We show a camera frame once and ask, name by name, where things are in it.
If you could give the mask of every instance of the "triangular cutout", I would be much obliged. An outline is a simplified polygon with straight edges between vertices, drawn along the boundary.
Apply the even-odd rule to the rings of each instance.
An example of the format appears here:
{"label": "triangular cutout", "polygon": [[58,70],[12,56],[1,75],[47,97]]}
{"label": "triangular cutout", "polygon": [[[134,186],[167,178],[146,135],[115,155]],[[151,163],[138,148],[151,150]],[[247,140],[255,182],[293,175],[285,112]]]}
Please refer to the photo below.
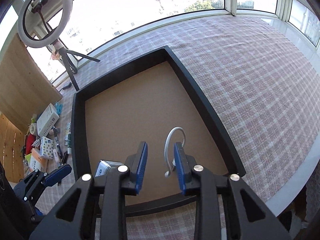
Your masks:
{"label": "triangular cutout", "polygon": [[59,208],[56,217],[72,222],[79,202],[81,189],[77,188],[68,200]]}
{"label": "triangular cutout", "polygon": [[242,189],[240,190],[240,194],[249,222],[255,222],[266,217],[265,213],[258,207],[246,191]]}

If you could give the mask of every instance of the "ring light stand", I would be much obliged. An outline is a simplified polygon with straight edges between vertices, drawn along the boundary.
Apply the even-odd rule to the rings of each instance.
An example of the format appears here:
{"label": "ring light stand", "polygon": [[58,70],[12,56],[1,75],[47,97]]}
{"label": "ring light stand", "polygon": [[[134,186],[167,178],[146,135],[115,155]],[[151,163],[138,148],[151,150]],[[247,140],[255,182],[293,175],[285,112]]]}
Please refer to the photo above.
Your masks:
{"label": "ring light stand", "polygon": [[22,42],[32,48],[42,48],[42,47],[46,47],[46,46],[52,44],[56,50],[56,53],[58,52],[59,55],[62,57],[63,64],[67,70],[67,73],[70,77],[70,80],[71,80],[73,86],[75,87],[76,91],[78,91],[79,86],[78,86],[76,79],[73,75],[71,65],[69,63],[69,57],[67,54],[84,57],[86,59],[89,59],[89,60],[92,60],[95,62],[100,62],[100,60],[93,58],[93,57],[89,57],[89,56],[81,54],[81,53],[78,53],[73,50],[66,49],[63,46],[63,44],[59,41],[59,36],[63,32],[64,28],[66,27],[66,25],[69,21],[69,18],[71,15],[71,10],[72,10],[73,0],[62,0],[62,7],[63,7],[62,17],[61,17],[59,25],[55,29],[53,29],[52,31],[48,31],[49,29],[47,28],[46,23],[45,23],[43,16],[41,14],[41,8],[43,5],[45,5],[45,3],[41,3],[41,2],[44,0],[42,0],[38,5],[35,6],[35,8],[32,12],[39,13],[39,15],[41,16],[41,19],[43,21],[44,27],[46,27],[46,30],[48,31],[48,34],[41,40],[36,40],[36,39],[32,38],[28,34],[26,26],[25,26],[25,17],[26,17],[26,13],[28,10],[28,6],[31,1],[32,0],[25,0],[22,7],[21,7],[20,13],[19,13],[18,34],[19,34]]}

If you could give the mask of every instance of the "black box frame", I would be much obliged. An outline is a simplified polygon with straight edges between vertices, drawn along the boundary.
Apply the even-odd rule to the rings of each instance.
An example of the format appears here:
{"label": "black box frame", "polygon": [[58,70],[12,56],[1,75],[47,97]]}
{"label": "black box frame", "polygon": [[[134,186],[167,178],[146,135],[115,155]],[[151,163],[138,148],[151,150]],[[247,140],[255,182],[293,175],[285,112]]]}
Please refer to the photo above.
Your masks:
{"label": "black box frame", "polygon": [[[71,147],[73,170],[76,180],[85,173],[92,174],[85,125],[86,100],[165,61],[170,64],[199,112],[221,153],[228,169],[228,174],[237,173],[241,177],[246,174],[238,152],[209,100],[177,56],[168,46],[164,46],[112,69],[74,94],[71,116]],[[195,201],[195,197],[185,197],[182,194],[175,194],[162,199],[127,206],[126,216],[140,216],[161,212],[193,201]]]}

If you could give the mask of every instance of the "ring light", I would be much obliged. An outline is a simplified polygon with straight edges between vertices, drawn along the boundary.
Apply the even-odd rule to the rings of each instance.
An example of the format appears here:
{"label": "ring light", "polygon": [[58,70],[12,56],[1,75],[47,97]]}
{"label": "ring light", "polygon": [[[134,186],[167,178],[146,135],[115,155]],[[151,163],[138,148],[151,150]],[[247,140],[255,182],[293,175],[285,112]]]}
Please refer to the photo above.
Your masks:
{"label": "ring light", "polygon": [[32,48],[42,48],[52,44],[56,39],[59,38],[60,34],[63,32],[71,15],[73,0],[62,0],[63,10],[62,10],[62,17],[61,17],[60,23],[52,33],[44,37],[42,40],[36,40],[32,38],[28,34],[25,27],[25,16],[31,1],[32,0],[25,0],[21,7],[19,18],[18,18],[18,34],[22,42],[27,46]]}

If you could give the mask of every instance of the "white hook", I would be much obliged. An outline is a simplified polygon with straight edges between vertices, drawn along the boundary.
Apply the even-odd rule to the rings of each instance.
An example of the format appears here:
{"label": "white hook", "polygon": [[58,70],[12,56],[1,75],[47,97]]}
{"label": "white hook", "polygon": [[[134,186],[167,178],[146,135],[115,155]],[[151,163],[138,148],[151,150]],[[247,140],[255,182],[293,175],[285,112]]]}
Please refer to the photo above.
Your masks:
{"label": "white hook", "polygon": [[170,166],[170,163],[169,163],[169,160],[168,160],[168,147],[169,147],[169,142],[170,142],[171,136],[176,130],[180,130],[183,133],[182,147],[184,147],[184,145],[186,144],[186,134],[185,134],[184,130],[181,127],[175,127],[169,132],[169,134],[167,136],[167,139],[165,141],[165,145],[164,145],[164,161],[165,161],[165,163],[167,164],[167,167],[168,167],[168,171],[164,174],[166,178],[170,177],[171,172],[172,172],[172,169],[171,169],[171,166]]}

